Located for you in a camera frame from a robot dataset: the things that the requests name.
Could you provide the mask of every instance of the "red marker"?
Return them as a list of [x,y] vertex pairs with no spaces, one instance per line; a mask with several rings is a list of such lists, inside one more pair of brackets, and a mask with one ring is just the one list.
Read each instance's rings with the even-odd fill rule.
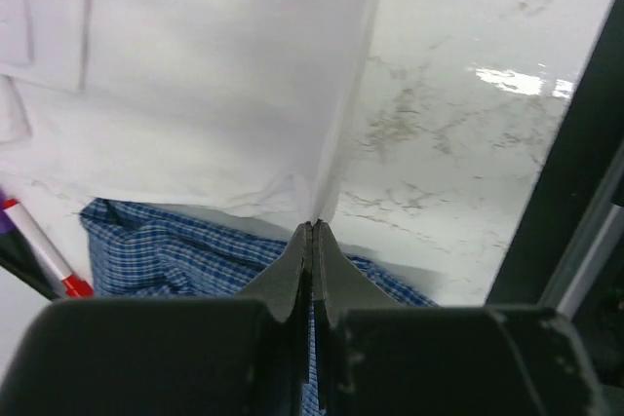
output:
[[59,251],[52,245],[26,208],[16,199],[4,203],[4,212],[26,238],[37,258],[65,285],[69,297],[91,297],[91,286],[71,271]]

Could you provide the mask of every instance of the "navy cloth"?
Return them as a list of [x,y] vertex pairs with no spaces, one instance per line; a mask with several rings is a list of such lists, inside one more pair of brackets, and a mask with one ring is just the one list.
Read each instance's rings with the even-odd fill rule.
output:
[[[81,212],[89,233],[96,295],[225,296],[238,292],[284,250],[272,241],[188,216],[130,202],[96,199]],[[349,259],[397,301],[435,305],[370,260]],[[314,357],[303,413],[319,414]]]

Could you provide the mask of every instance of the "folded white fabric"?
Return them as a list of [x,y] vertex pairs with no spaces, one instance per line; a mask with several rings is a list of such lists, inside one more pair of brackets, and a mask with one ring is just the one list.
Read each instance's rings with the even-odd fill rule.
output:
[[0,62],[30,62],[28,32],[25,0],[0,0]]
[[20,98],[11,80],[0,76],[0,143],[29,135]]
[[0,21],[0,75],[59,90],[78,91],[83,76],[87,0],[6,2],[11,6],[10,20],[6,22],[12,27],[11,37],[23,42],[27,38],[24,35],[30,35],[31,49],[22,53],[25,55],[22,60],[10,59],[7,54],[3,58]]
[[0,170],[90,195],[315,218],[375,0],[93,0],[81,94],[18,84]]

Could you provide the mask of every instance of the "marble surface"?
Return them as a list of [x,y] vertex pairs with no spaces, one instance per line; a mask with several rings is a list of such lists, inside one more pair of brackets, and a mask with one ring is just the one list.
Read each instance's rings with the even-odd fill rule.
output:
[[[482,303],[609,1],[380,0],[331,223],[346,249],[443,305]],[[0,184],[90,278],[77,217],[90,198]],[[274,237],[298,221],[191,214]]]

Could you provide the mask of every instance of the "pen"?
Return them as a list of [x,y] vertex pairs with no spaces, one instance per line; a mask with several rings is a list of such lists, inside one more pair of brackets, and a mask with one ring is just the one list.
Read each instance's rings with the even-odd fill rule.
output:
[[5,201],[4,212],[26,238],[39,260],[45,263],[54,276],[64,284],[68,296],[90,297],[94,295],[91,286],[72,272],[59,251],[20,202],[16,199]]

